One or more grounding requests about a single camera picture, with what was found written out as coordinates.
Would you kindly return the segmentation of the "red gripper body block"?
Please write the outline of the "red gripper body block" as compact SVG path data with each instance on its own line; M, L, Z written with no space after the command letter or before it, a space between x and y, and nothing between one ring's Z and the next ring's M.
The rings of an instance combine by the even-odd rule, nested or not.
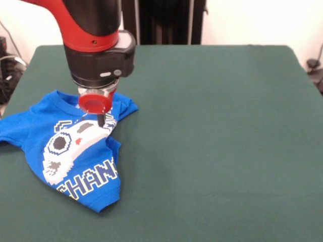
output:
M117 89L116 85L102 88L78 87L79 107L89 114L105 114L113 105L113 96Z

